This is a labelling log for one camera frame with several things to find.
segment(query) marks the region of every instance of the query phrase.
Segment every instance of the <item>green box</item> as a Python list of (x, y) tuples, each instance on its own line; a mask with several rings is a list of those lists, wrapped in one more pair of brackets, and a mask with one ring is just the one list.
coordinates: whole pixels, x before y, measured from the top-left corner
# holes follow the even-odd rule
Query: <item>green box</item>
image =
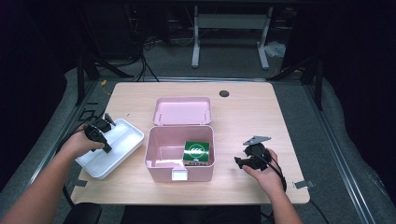
[(206, 166), (209, 164), (209, 143), (186, 142), (183, 163), (186, 166)]

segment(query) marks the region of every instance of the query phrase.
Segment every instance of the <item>white plastic tray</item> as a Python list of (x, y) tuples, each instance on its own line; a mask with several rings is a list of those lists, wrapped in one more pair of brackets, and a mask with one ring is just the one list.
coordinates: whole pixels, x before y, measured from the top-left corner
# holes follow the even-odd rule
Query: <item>white plastic tray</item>
[(112, 149), (89, 151), (76, 159), (93, 178), (103, 179), (119, 166), (143, 143), (144, 134), (124, 119), (116, 119), (116, 126), (104, 134)]

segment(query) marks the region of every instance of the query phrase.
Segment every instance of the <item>pink storage container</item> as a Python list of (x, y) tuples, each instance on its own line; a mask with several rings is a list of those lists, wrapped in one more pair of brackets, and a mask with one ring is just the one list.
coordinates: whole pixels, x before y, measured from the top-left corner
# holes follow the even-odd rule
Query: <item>pink storage container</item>
[[(210, 100), (207, 97), (170, 97), (157, 100), (148, 135), (145, 164), (156, 182), (209, 181), (215, 164)], [(184, 166), (186, 141), (208, 142), (207, 166)]]

